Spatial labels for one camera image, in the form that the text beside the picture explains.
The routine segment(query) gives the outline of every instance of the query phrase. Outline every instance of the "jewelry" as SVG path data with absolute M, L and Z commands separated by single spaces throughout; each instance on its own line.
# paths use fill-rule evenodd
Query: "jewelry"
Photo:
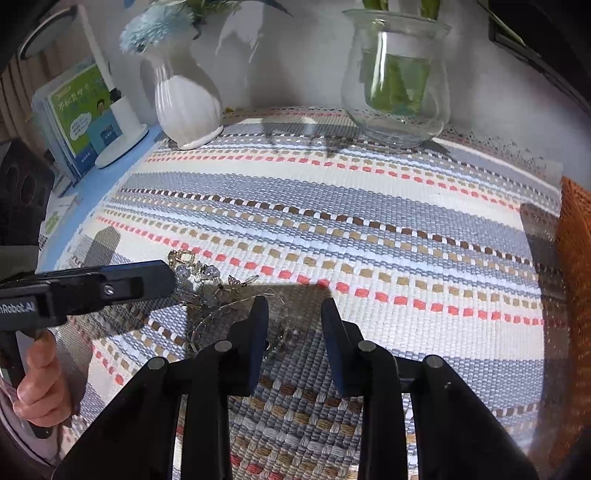
M 189 332 L 189 348 L 193 355 L 197 355 L 203 349 L 199 340 L 209 325 L 254 300 L 257 295 L 247 294 L 245 287 L 254 283 L 259 276 L 252 275 L 241 282 L 230 275 L 228 284 L 224 285 L 217 267 L 195 261 L 195 254 L 188 250 L 171 250 L 168 253 L 168 265 L 177 279 L 173 298 L 187 307 L 187 312 L 196 322 L 193 330 Z M 293 326 L 281 295 L 272 288 L 265 290 L 262 295 L 268 300 L 276 300 L 279 304 L 276 315 L 272 315 L 275 309 L 269 309 L 269 319 L 275 317 L 273 322 L 277 325 L 277 332 L 273 340 L 267 338 L 263 355 L 265 362 L 272 363 L 287 351 Z

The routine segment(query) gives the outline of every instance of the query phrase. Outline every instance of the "lamp base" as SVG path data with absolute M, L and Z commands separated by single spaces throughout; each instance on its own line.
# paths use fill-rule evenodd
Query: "lamp base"
M 148 134 L 148 126 L 142 124 L 141 128 L 132 135 L 121 135 L 113 140 L 97 157 L 95 165 L 98 168 L 105 168 L 111 165 L 115 160 L 121 158 L 134 146 L 136 146 L 142 138 Z

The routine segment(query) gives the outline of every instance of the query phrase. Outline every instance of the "blue artificial flower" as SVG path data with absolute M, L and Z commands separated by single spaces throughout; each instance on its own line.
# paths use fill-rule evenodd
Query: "blue artificial flower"
M 121 32 L 121 51 L 141 53 L 148 44 L 157 45 L 167 35 L 185 32 L 191 28 L 193 21 L 193 12 L 186 3 L 153 3 Z

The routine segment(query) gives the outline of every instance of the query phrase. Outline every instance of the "white ceramic vase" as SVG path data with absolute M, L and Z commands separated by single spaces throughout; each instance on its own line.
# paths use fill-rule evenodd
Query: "white ceramic vase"
M 158 121 L 181 150 L 205 145 L 223 130 L 219 91 L 189 47 L 190 37 L 182 35 L 143 52 L 154 68 Z

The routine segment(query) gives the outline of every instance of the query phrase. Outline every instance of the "desk lamp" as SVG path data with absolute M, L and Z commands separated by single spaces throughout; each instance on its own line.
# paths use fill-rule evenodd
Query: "desk lamp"
M 115 87 L 109 67 L 96 42 L 94 33 L 92 33 L 84 6 L 75 5 L 66 8 L 44 20 L 22 44 L 19 58 L 26 60 L 43 51 L 67 31 L 76 18 L 79 18 L 80 22 L 82 22 L 82 27 L 90 50 L 95 58 L 96 65 L 111 94 L 111 111 L 122 132 L 122 135 L 111 142 L 96 159 L 95 165 L 99 168 L 104 168 L 125 155 L 125 153 L 142 140 L 148 133 L 148 127 L 145 124 L 139 123 L 138 117 L 129 104 L 129 100 L 127 97 L 122 96 L 121 92 Z

